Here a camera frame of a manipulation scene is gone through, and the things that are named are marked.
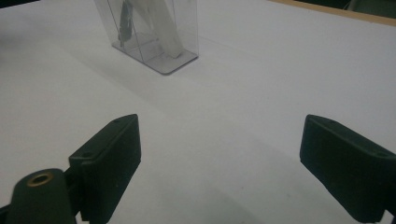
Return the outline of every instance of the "table surface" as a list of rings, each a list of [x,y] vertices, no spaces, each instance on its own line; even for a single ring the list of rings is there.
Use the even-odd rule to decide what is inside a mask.
[[[357,223],[300,164],[304,118],[396,152],[396,28],[265,0],[199,0],[198,17],[200,58],[164,77],[110,46],[92,0],[0,9],[0,204],[138,114],[111,223]]]

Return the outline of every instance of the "pen holder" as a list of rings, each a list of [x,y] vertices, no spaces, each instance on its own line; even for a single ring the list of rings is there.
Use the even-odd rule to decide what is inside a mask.
[[[171,74],[198,57],[196,0],[94,0],[114,48]]]

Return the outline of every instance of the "brown edge trim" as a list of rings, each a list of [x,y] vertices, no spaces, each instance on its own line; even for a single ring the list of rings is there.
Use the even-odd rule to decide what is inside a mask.
[[[293,1],[293,0],[269,0],[269,1],[286,4],[286,5],[290,5],[290,6],[294,6],[294,7],[303,7],[303,8],[312,9],[315,11],[331,13],[334,15],[344,16],[344,17],[348,17],[348,18],[352,18],[352,19],[358,19],[361,21],[370,21],[370,22],[376,22],[376,23],[381,23],[381,24],[385,24],[385,25],[396,26],[396,19],[391,19],[391,18],[386,18],[386,17],[369,15],[369,14],[364,14],[364,13],[359,13],[359,12],[354,12],[354,11],[347,11],[347,10],[342,10],[342,9],[338,9],[338,8],[333,8],[333,7],[323,7],[323,6],[313,5],[313,4],[304,3],[304,2],[297,2],[297,1]]]

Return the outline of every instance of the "acrylic holder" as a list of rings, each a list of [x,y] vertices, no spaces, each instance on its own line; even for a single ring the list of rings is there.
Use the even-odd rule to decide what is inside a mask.
[[[94,0],[114,48],[171,74],[198,58],[196,0]]]

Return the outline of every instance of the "white tabletop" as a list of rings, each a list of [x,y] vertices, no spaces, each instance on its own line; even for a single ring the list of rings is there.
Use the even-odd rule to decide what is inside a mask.
[[[111,223],[357,223],[300,164],[304,118],[396,152],[396,28],[265,0],[198,10],[200,58],[164,77],[110,46],[93,0],[0,9],[0,205],[136,113],[142,162]]]

